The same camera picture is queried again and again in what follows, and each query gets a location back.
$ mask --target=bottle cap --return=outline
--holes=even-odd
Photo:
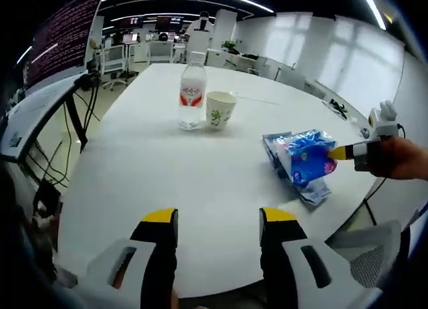
[[[190,62],[191,63],[205,63],[205,53],[201,53],[199,51],[192,51],[190,54]]]

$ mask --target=plastic wrapper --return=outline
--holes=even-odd
[[[310,130],[292,135],[291,132],[263,136],[272,167],[304,202],[318,206],[331,194],[324,175],[336,168],[336,161],[327,157],[336,143],[325,132]]]

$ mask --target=potted plant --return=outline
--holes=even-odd
[[[221,44],[221,48],[224,49],[228,53],[234,54],[236,52],[236,42],[227,40]]]

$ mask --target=white paper cup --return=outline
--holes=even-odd
[[[236,97],[227,92],[207,94],[207,126],[223,130],[232,116]]]

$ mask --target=plastic bottle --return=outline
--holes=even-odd
[[[201,122],[201,111],[207,87],[205,53],[192,51],[190,64],[181,76],[179,127],[194,130]]]

